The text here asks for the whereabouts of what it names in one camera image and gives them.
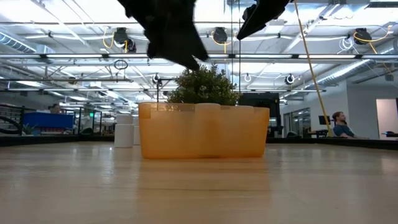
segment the orange plastic bin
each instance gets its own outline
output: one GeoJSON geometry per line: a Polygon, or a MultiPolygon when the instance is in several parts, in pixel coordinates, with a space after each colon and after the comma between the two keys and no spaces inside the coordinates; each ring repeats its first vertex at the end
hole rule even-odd
{"type": "Polygon", "coordinates": [[[269,109],[140,103],[139,124],[146,159],[262,157],[269,109]]]}

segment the black monitor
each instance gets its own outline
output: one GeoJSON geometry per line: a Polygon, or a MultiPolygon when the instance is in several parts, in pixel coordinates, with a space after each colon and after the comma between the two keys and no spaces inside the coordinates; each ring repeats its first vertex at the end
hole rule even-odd
{"type": "MultiPolygon", "coordinates": [[[[326,117],[328,118],[328,122],[329,122],[329,125],[330,125],[330,117],[329,116],[326,116],[326,117]]],[[[326,125],[325,117],[323,115],[319,116],[319,124],[320,125],[326,125]]]]}

